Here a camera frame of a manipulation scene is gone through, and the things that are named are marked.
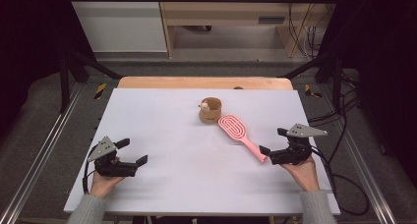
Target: pink hairbrush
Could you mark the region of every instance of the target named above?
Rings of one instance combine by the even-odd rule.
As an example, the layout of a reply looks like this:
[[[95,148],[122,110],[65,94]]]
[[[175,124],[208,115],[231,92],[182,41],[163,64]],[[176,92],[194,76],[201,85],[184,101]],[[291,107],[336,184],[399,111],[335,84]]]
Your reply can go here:
[[[246,136],[245,125],[234,115],[225,115],[218,119],[218,126],[231,138],[243,142],[261,162],[267,160],[267,156],[261,154],[260,149],[251,143]]]

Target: small brown cup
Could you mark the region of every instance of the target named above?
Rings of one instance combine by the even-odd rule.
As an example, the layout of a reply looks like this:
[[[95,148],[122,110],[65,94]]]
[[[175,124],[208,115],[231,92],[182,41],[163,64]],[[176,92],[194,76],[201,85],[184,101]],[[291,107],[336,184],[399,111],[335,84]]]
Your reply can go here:
[[[200,108],[200,120],[205,124],[215,124],[221,117],[221,101],[218,98],[208,97],[202,100],[202,103],[208,104],[209,110]]]

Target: gray floor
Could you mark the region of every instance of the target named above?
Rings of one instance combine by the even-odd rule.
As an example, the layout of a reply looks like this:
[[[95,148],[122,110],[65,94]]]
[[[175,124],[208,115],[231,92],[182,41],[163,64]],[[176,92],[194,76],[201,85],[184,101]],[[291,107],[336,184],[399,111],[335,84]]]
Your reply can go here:
[[[101,54],[98,57],[103,65],[129,76],[274,78],[307,61],[302,56],[286,58],[274,28],[213,27],[211,32],[206,32],[202,28],[184,27],[178,30],[175,46],[176,50],[171,59],[153,53],[135,56]],[[80,90],[80,99],[75,104],[71,116],[65,121],[63,131],[54,143],[53,149],[45,157],[45,163],[39,169],[39,176],[33,178],[35,184],[27,193],[17,223],[47,223],[45,219],[50,220],[50,223],[60,223],[59,220],[68,218],[68,214],[62,211],[68,191],[83,165],[90,139],[95,133],[94,128],[99,124],[111,89],[118,83],[89,67],[88,70],[91,77],[87,84],[72,83],[74,90]],[[292,80],[294,88],[299,91],[308,118],[325,115],[331,110],[325,97],[305,94],[305,84],[310,85],[312,92],[320,93],[325,93],[324,90],[330,86],[316,84],[313,78],[315,72],[316,70],[312,69]],[[354,71],[348,74],[355,78]],[[101,83],[107,83],[107,87],[99,99],[93,99]],[[343,92],[348,89],[348,85],[342,88]],[[29,96],[12,126],[13,130],[0,141],[2,210],[10,204],[25,176],[30,177],[28,171],[32,171],[30,167],[43,149],[43,144],[59,117],[59,76],[52,75],[37,81],[31,86]],[[376,138],[364,110],[356,107],[350,110],[347,122],[348,130],[369,166],[378,188],[381,189],[395,223],[417,223],[417,191],[396,159],[380,153],[380,141]],[[329,132],[329,137],[316,139],[318,147],[329,156],[340,135],[338,125],[332,122],[318,128]],[[346,140],[343,140],[331,168],[334,173],[361,184],[361,176],[355,168],[348,148]],[[351,211],[363,210],[365,200],[358,189],[339,179],[336,179],[336,185],[339,205]],[[373,203],[369,211],[360,216],[343,211],[336,218],[339,223],[382,223],[376,207],[378,206]],[[105,220],[111,219],[111,215],[105,217]],[[130,219],[131,217],[122,217],[125,221]],[[278,217],[276,223],[281,223],[282,220],[283,217]]]

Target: white table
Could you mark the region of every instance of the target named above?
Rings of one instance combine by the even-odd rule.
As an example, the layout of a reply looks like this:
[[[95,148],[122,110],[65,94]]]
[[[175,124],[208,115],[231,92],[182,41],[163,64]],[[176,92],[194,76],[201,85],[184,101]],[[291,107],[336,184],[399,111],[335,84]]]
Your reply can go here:
[[[218,125],[200,122],[198,104],[208,96],[222,100],[223,115],[234,114],[244,122],[254,144],[272,150],[287,147],[287,139],[276,128],[308,125],[295,90],[117,88],[91,146],[104,136],[113,141],[129,138],[131,144],[118,150],[121,160],[134,162],[147,154],[149,162],[136,177],[116,187],[107,199],[106,211],[216,216],[302,212],[300,189],[285,170],[269,160],[261,164]],[[331,212],[339,214],[323,164],[316,156],[315,160]],[[83,175],[84,166],[65,205],[67,212],[74,211],[81,200]]]

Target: hairbrush handle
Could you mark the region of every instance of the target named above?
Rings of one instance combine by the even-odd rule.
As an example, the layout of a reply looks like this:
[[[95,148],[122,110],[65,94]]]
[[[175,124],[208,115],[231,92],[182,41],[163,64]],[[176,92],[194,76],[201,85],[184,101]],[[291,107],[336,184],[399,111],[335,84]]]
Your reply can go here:
[[[268,157],[266,155],[261,154],[259,147],[255,146],[252,142],[250,142],[248,138],[243,137],[240,139],[240,141],[243,142],[262,163],[267,161]]]

